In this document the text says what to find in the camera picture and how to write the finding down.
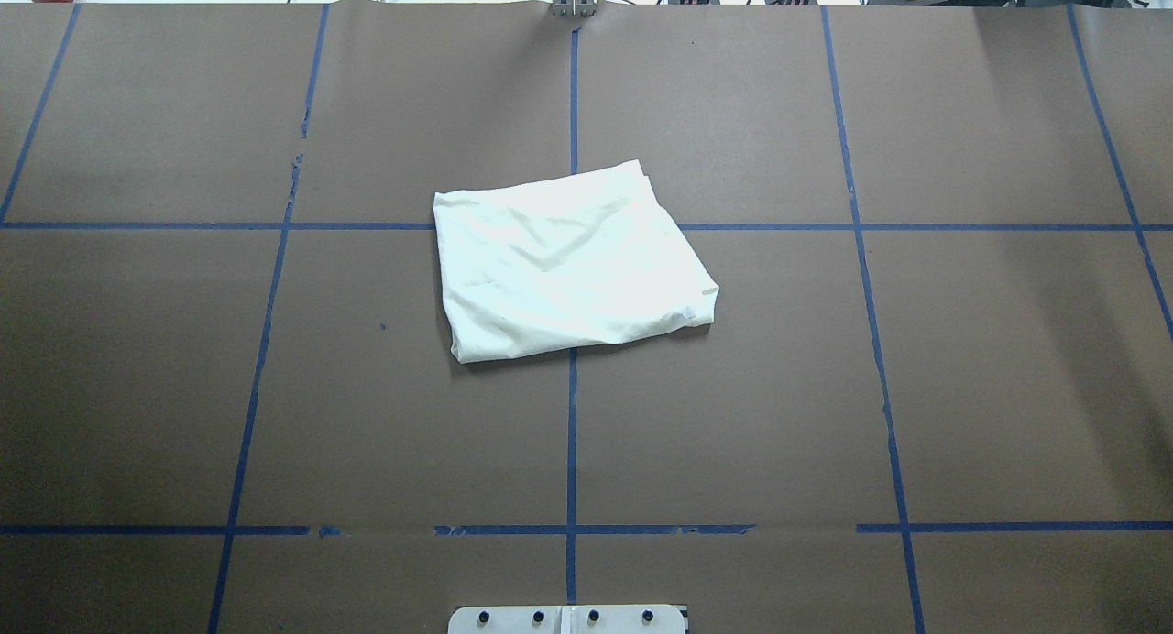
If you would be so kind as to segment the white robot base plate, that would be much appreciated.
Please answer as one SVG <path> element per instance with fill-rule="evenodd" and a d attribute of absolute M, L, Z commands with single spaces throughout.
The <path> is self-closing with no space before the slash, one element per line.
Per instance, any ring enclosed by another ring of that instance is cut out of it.
<path fill-rule="evenodd" d="M 671 603 L 466 606 L 448 633 L 689 633 L 687 608 Z"/>

